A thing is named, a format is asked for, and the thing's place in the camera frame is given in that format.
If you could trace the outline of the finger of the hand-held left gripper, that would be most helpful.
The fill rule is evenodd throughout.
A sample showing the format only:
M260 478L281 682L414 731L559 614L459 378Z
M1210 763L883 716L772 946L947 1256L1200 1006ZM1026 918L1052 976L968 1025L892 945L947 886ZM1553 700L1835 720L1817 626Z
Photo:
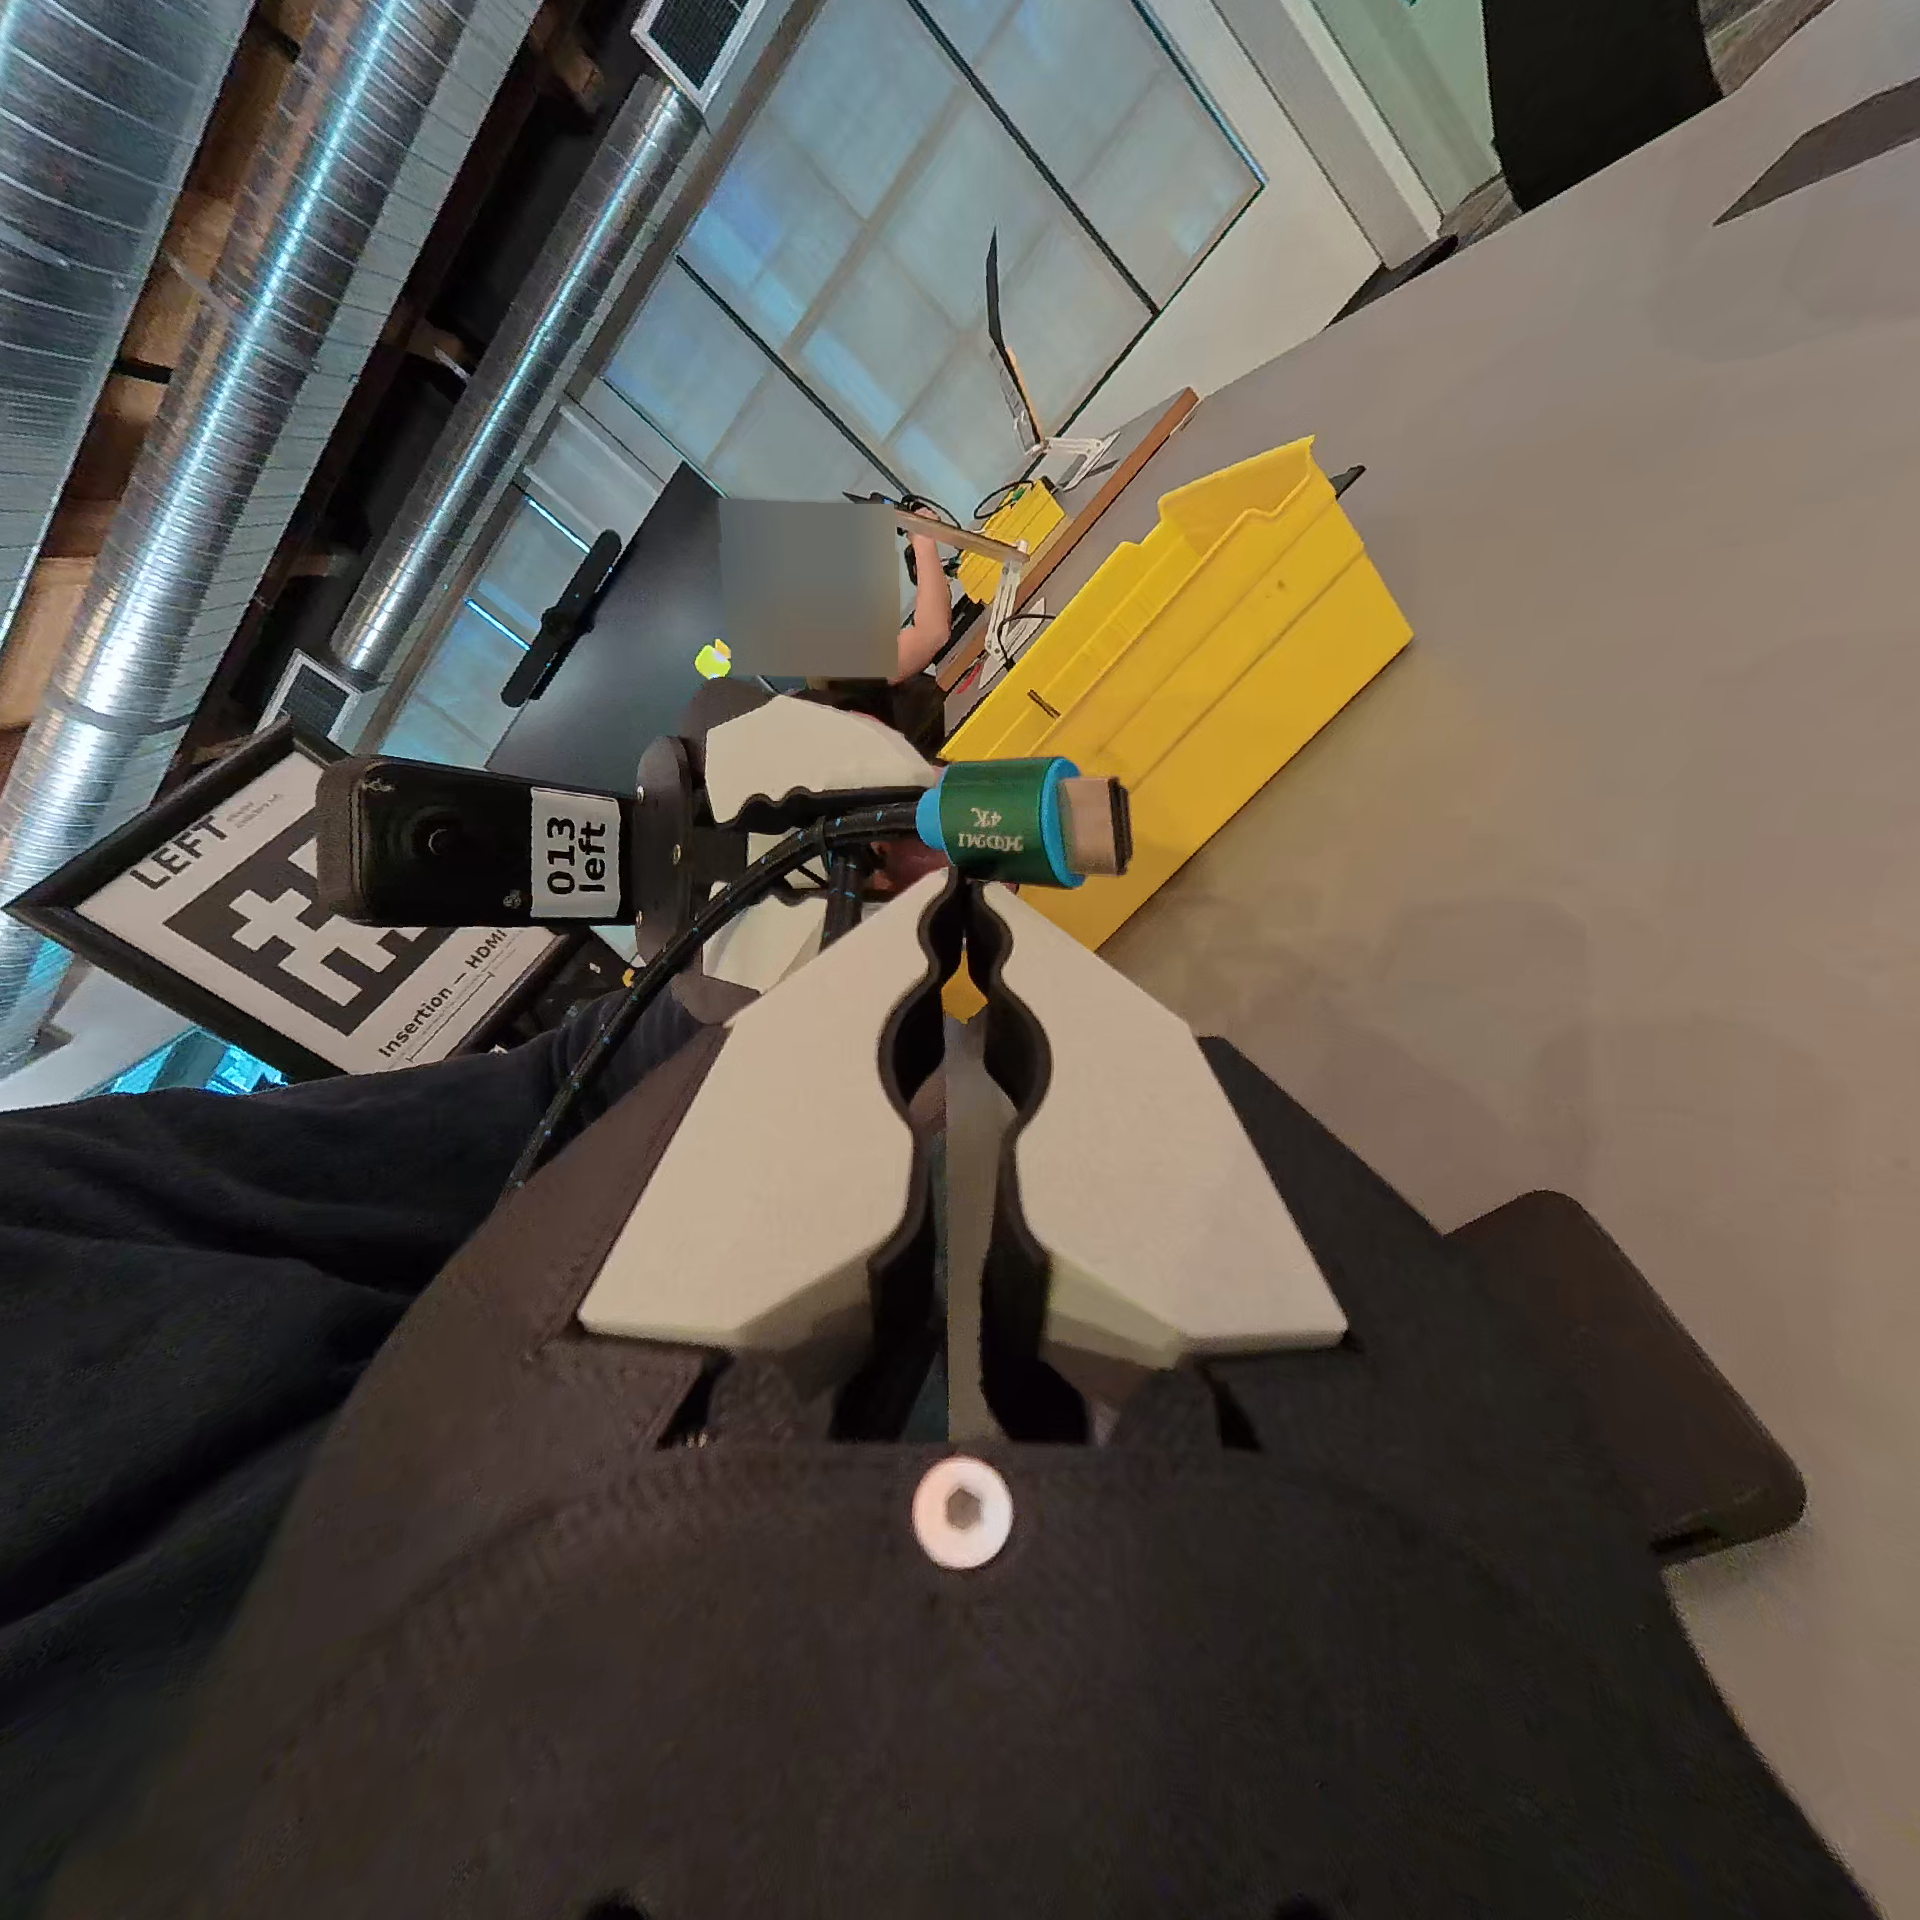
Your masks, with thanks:
M726 1025L802 970L824 946L825 886L769 893L700 949L700 1021Z
M811 800L913 793L944 769L865 712L776 696L704 734L704 793L715 826L771 829Z

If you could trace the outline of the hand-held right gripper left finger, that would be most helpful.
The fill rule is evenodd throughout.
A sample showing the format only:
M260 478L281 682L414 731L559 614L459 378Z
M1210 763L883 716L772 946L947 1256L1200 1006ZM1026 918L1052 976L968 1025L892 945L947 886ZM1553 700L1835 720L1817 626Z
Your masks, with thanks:
M772 1365L834 1437L898 1437L944 1344L932 1163L964 883L940 868L791 968L726 1038L595 1281L596 1337Z

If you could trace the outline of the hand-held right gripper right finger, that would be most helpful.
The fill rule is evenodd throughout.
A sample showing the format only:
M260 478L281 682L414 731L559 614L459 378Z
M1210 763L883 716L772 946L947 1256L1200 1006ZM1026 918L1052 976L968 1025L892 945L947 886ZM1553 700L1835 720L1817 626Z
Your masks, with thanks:
M982 1390L1018 1443L1215 1361L1352 1328L1187 1020L1003 884L970 896L984 1069L1011 1102L982 1270Z

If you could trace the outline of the yellow plastic bin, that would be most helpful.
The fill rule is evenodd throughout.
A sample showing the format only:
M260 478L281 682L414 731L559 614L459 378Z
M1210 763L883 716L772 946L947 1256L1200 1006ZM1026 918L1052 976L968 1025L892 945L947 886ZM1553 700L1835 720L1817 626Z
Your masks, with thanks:
M1025 544L1035 556L1052 531L1066 521L1056 488L1043 476L999 488L982 502L977 531L1002 544ZM964 552L954 574L961 594L987 605L1002 582L1002 562Z
M1022 896L1104 946L1411 642L1314 438L1177 488L947 744L951 762L1066 756L1131 803L1121 878Z

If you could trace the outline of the black square hub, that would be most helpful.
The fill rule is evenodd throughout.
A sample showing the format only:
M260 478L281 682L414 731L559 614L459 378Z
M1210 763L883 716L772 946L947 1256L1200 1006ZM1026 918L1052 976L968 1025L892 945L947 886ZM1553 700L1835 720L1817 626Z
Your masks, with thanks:
M1792 1457L1572 1195L1526 1190L1448 1243L1570 1390L1663 1564L1803 1520L1809 1486Z

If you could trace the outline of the person's left forearm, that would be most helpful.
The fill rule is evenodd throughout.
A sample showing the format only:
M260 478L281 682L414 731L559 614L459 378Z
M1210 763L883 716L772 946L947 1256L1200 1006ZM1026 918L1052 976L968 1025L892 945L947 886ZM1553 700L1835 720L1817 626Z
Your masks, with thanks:
M609 1027L4 1115L4 1688L222 1635L336 1409Z

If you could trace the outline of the large black screen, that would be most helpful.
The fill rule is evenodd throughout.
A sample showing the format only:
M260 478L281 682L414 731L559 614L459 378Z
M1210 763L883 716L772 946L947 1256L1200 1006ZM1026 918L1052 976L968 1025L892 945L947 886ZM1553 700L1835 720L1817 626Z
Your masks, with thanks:
M881 501L720 497L681 469L584 634L488 769L519 782L535 865L609 865L642 752L706 696L814 692L892 720L898 512Z

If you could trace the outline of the black webcam bar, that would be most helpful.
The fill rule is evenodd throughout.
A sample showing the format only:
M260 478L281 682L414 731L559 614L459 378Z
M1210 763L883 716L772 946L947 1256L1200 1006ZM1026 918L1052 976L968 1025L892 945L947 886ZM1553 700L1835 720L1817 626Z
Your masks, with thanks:
M625 540L620 531L601 532L567 578L560 597L542 612L535 638L504 683L499 700L522 709L544 696L578 638L584 638L620 564Z

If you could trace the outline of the white laptop stand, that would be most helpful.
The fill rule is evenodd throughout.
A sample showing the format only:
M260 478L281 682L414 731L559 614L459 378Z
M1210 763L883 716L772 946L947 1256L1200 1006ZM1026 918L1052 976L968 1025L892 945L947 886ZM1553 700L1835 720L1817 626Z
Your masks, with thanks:
M993 229L984 260L984 315L999 393L1014 420L1015 438L1032 464L1056 461L1062 467L1052 482L1056 490L1075 490L1094 474L1094 469L1106 461L1119 436L1108 435L1087 438L1055 435L1048 429L1035 395L1030 388L1002 326L999 229Z

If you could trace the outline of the wooden background desk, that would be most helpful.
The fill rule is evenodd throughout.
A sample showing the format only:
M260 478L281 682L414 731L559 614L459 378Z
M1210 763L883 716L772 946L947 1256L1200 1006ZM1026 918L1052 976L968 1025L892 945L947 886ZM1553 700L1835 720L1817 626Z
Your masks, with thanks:
M1158 413L1136 416L1108 438L1084 478L1056 494L1056 502L1064 507L1062 518L1040 540L1022 540L1019 571L1014 571L1014 562L1006 562L999 571L995 598L955 625L951 642L930 675L947 700L961 697L1006 621L1034 609L1049 577L1067 562L1078 547L1094 537L1122 492L1138 481L1138 474L1183 429L1195 406L1198 395L1183 388Z

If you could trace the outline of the black chair backrest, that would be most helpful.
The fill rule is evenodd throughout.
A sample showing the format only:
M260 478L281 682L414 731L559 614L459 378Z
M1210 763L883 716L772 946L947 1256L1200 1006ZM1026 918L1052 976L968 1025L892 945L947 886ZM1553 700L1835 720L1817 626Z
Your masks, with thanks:
M1697 3L1481 4L1495 154L1535 211L1721 99Z

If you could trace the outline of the silver ventilation duct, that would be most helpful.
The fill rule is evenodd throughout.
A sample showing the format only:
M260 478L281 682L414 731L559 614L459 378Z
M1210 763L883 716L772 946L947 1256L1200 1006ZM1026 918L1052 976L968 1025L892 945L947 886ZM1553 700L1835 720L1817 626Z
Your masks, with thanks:
M4 901L155 798L538 11L315 4L8 782Z
M351 683L386 682L462 580L702 140L702 110L667 77L617 110L327 640Z
M4 625L250 11L250 3L2 4Z

